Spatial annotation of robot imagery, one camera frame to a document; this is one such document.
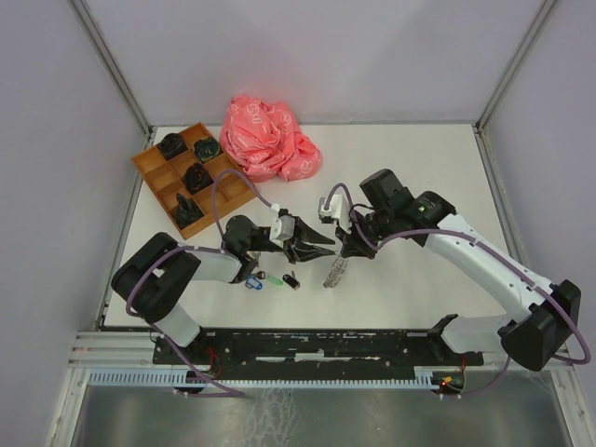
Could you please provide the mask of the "key with black tag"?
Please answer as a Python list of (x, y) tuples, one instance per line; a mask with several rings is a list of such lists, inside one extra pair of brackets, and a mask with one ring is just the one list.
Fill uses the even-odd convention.
[(301, 287), (301, 283), (295, 276), (294, 271), (291, 271), (289, 274), (284, 274), (282, 280), (295, 291), (297, 291)]

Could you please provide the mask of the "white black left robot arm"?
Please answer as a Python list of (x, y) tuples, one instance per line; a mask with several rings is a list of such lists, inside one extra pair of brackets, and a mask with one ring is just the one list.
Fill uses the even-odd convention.
[(111, 287), (126, 302), (129, 315), (162, 332), (178, 357), (195, 363), (204, 357), (206, 341), (199, 324), (179, 304), (190, 282), (238, 284), (257, 268), (256, 252), (281, 253), (297, 264), (333, 255), (328, 248), (333, 243), (287, 212), (269, 226), (236, 215), (227, 222), (218, 249), (184, 246), (167, 233), (155, 234), (119, 267)]

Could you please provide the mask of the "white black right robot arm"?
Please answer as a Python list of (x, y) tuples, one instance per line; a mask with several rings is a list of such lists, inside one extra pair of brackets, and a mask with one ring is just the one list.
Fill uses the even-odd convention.
[(410, 239), (439, 255), (490, 294), (503, 309), (492, 317), (449, 315), (427, 341), (435, 362), (448, 364), (468, 352), (505, 353), (527, 370), (538, 372), (570, 336), (579, 338), (581, 291), (571, 281), (559, 284), (482, 237), (442, 196), (425, 191), (413, 196), (389, 169), (359, 185), (369, 203), (360, 214), (347, 187), (336, 184), (319, 202), (319, 218), (333, 223), (345, 258), (372, 259), (388, 242)]

